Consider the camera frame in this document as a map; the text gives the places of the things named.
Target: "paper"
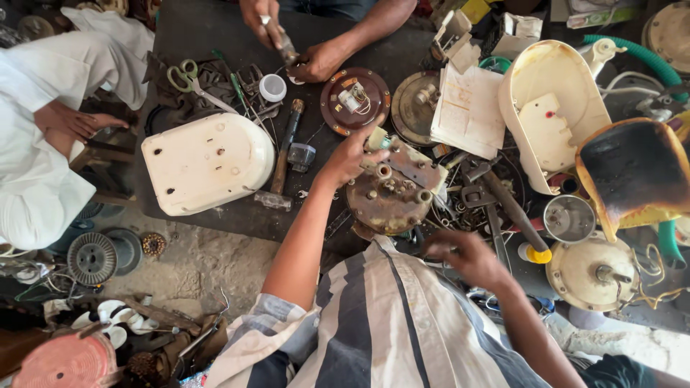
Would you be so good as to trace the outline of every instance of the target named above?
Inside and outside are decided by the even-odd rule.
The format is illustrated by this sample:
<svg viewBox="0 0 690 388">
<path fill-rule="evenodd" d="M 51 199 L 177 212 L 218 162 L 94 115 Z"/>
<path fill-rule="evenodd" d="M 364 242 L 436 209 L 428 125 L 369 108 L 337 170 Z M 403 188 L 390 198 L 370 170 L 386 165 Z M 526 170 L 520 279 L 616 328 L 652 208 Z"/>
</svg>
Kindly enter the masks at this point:
<svg viewBox="0 0 690 388">
<path fill-rule="evenodd" d="M 441 97 L 431 122 L 431 139 L 485 159 L 496 157 L 506 126 L 497 98 L 502 78 L 476 66 L 464 74 L 452 63 L 441 69 Z"/>
</svg>

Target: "electrical wire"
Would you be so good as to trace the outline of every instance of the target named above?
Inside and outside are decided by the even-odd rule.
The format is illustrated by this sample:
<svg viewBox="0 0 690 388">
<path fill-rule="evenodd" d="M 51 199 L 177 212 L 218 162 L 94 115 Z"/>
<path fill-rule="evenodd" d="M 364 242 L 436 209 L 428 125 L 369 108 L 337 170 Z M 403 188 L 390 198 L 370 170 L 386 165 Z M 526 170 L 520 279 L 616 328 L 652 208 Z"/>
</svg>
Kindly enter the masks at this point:
<svg viewBox="0 0 690 388">
<path fill-rule="evenodd" d="M 634 88 L 619 88 L 619 89 L 613 89 L 613 87 L 621 80 L 624 79 L 625 77 L 637 77 L 641 79 L 646 79 L 647 81 L 650 81 L 652 84 L 654 84 L 657 88 L 660 90 L 664 90 L 664 85 L 659 82 L 656 78 L 650 77 L 646 74 L 642 74 L 641 72 L 636 72 L 636 71 L 624 71 L 620 73 L 619 75 L 615 76 L 611 82 L 609 82 L 609 85 L 606 88 L 599 88 L 599 92 L 602 93 L 602 99 L 605 99 L 607 95 L 609 94 L 616 94 L 616 93 L 630 93 L 630 92 L 641 92 L 641 93 L 649 93 L 652 95 L 659 95 L 659 92 L 656 90 L 651 90 L 647 88 L 639 88 L 639 87 L 634 87 Z"/>
</svg>

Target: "hand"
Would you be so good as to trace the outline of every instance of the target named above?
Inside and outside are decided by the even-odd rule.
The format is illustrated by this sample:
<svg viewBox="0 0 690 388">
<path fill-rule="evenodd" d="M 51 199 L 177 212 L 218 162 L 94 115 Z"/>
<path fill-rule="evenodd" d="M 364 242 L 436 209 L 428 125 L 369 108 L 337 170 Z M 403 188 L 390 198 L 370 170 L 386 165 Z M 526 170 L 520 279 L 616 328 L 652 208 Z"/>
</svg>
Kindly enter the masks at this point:
<svg viewBox="0 0 690 388">
<path fill-rule="evenodd" d="M 459 253 L 451 253 L 456 246 Z M 422 257 L 443 259 L 473 286 L 493 293 L 514 281 L 496 254 L 474 233 L 438 231 L 424 241 Z"/>
<path fill-rule="evenodd" d="M 288 75 L 303 82 L 323 82 L 330 79 L 349 58 L 347 49 L 339 38 L 308 48 L 297 58 L 300 65 L 288 68 Z"/>
<path fill-rule="evenodd" d="M 268 48 L 280 49 L 281 32 L 283 28 L 278 24 L 278 10 L 280 5 L 276 0 L 239 0 L 242 9 L 242 19 L 261 43 Z M 263 25 L 261 15 L 270 16 L 270 22 Z"/>
<path fill-rule="evenodd" d="M 82 143 L 86 143 L 86 139 L 107 126 L 129 128 L 129 124 L 111 115 L 103 113 L 89 115 L 71 109 L 57 100 L 47 103 L 34 112 L 34 123 L 43 133 L 47 133 L 50 129 L 58 130 Z"/>
<path fill-rule="evenodd" d="M 359 166 L 362 160 L 369 159 L 378 164 L 386 159 L 391 152 L 388 150 L 378 150 L 370 155 L 364 153 L 364 142 L 371 135 L 376 126 L 384 122 L 384 116 L 379 115 L 368 126 L 357 130 L 345 139 L 336 149 L 326 165 L 319 171 L 314 182 L 329 185 L 334 191 L 352 179 L 360 176 L 364 169 Z"/>
</svg>

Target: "yellow plastic part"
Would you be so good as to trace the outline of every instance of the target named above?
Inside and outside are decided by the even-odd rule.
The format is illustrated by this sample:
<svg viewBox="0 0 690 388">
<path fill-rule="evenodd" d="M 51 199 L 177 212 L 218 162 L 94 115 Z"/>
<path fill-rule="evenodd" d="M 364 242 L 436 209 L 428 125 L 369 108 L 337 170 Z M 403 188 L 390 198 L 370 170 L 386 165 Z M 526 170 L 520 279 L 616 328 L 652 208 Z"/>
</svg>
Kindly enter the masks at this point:
<svg viewBox="0 0 690 388">
<path fill-rule="evenodd" d="M 546 264 L 551 261 L 551 249 L 544 252 L 537 252 L 531 245 L 527 247 L 527 258 L 529 261 L 537 264 Z"/>
</svg>

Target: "capacitor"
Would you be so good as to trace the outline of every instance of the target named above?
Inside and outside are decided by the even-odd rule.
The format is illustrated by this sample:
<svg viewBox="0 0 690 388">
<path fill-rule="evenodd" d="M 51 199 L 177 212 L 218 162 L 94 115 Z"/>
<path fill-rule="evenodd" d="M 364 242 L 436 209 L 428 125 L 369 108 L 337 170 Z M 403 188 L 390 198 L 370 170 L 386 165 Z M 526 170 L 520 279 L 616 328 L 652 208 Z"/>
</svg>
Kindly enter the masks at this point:
<svg viewBox="0 0 690 388">
<path fill-rule="evenodd" d="M 345 108 L 347 108 L 348 112 L 350 113 L 354 113 L 357 109 L 359 109 L 360 106 L 362 106 L 348 90 L 343 90 L 340 92 L 338 99 L 343 105 L 345 105 Z"/>
</svg>

